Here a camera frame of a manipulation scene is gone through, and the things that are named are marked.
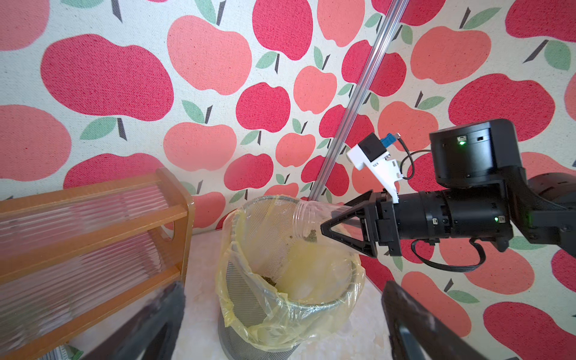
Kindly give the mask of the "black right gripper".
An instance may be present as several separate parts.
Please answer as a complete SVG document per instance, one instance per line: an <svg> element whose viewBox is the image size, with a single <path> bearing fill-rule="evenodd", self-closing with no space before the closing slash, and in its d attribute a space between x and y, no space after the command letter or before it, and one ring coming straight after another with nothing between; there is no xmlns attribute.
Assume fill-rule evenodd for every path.
<svg viewBox="0 0 576 360"><path fill-rule="evenodd" d="M323 236L351 248L366 257L376 257L378 247L400 257L401 245L395 204L383 198L373 199L369 190L330 213L320 225Z"/></svg>

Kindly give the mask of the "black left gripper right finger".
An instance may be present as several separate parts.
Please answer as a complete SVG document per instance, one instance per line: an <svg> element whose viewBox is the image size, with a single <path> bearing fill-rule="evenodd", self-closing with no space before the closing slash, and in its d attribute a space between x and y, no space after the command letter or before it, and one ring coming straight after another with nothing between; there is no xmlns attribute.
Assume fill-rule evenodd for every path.
<svg viewBox="0 0 576 360"><path fill-rule="evenodd" d="M393 359L484 358L394 281L381 302Z"/></svg>

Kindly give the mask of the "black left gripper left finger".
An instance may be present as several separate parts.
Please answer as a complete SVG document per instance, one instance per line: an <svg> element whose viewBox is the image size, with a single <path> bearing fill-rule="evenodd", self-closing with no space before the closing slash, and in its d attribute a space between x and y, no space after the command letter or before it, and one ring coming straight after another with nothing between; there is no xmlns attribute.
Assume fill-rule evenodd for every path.
<svg viewBox="0 0 576 360"><path fill-rule="evenodd" d="M165 288L85 359L171 359L185 314L185 288Z"/></svg>

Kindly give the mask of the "clear jar with mung beans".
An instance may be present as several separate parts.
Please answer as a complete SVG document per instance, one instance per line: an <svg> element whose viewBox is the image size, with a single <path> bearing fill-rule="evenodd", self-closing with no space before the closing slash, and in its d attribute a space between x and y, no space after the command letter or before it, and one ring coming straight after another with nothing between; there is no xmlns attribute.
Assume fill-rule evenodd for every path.
<svg viewBox="0 0 576 360"><path fill-rule="evenodd" d="M336 246L336 241L323 235L321 225L349 210L347 205L327 202L300 201L292 216L292 232L295 239L320 245Z"/></svg>

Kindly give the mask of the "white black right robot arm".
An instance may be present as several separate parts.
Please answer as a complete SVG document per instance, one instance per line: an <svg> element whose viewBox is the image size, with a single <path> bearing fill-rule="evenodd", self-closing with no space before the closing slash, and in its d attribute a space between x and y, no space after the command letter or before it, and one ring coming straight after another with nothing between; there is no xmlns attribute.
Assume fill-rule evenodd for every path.
<svg viewBox="0 0 576 360"><path fill-rule="evenodd" d="M551 172L527 178L514 124L495 119L430 134L438 191L397 195L396 170L384 192L367 192L320 225L321 233L368 257L380 246L393 257L401 241L467 238L485 261L483 242L505 251L519 230L528 242L575 254L575 177Z"/></svg>

